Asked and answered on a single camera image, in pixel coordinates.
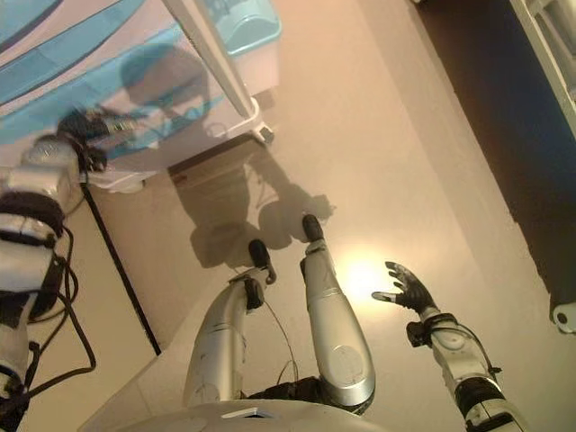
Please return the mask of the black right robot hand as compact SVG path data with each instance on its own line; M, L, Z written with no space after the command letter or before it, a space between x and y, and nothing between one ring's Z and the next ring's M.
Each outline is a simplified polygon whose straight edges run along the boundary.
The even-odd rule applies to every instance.
M437 310L428 288L404 265L392 261L385 262L388 274L394 279L393 285L399 293L372 292L371 296L379 302L389 302L422 315L428 309Z

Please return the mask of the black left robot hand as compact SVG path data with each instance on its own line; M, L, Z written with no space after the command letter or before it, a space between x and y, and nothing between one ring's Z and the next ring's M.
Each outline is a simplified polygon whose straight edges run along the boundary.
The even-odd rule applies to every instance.
M103 172L107 156L91 142L128 133L136 125L132 118L107 110L73 110L58 122L56 136L72 146L81 172Z

